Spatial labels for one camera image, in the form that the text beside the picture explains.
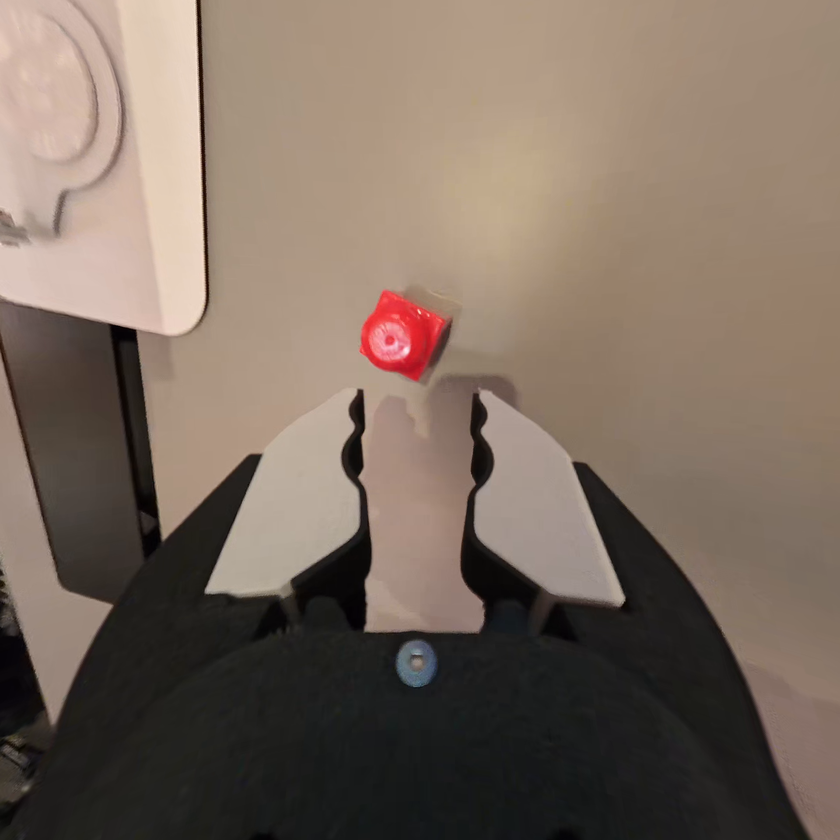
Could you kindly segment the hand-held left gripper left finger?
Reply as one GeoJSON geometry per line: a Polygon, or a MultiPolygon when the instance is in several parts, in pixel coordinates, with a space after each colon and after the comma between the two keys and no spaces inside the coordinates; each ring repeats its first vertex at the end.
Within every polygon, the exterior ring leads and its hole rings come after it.
{"type": "Polygon", "coordinates": [[[258,459],[206,595],[270,597],[289,622],[331,599],[364,630],[371,571],[364,392],[344,388],[304,413],[258,459]]]}

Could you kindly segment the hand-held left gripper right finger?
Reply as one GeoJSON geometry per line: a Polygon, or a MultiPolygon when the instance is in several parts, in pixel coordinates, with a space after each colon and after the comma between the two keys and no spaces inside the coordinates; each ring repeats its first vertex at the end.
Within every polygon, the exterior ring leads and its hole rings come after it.
{"type": "Polygon", "coordinates": [[[461,573],[486,619],[511,602],[538,634],[556,606],[622,609],[627,596],[572,457],[494,392],[472,396],[461,573]]]}

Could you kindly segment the red toy block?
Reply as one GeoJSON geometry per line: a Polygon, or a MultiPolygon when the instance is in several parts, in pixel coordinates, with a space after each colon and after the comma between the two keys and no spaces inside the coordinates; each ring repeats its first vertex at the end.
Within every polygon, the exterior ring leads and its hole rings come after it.
{"type": "Polygon", "coordinates": [[[453,318],[384,290],[360,332],[360,353],[377,369],[424,382],[445,349],[453,318]]]}

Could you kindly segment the white document stand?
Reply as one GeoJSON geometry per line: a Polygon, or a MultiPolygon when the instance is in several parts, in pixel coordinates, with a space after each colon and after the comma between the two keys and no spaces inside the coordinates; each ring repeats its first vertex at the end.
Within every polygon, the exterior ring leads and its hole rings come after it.
{"type": "Polygon", "coordinates": [[[1,3],[2,300],[166,337],[201,321],[199,9],[1,3]]]}

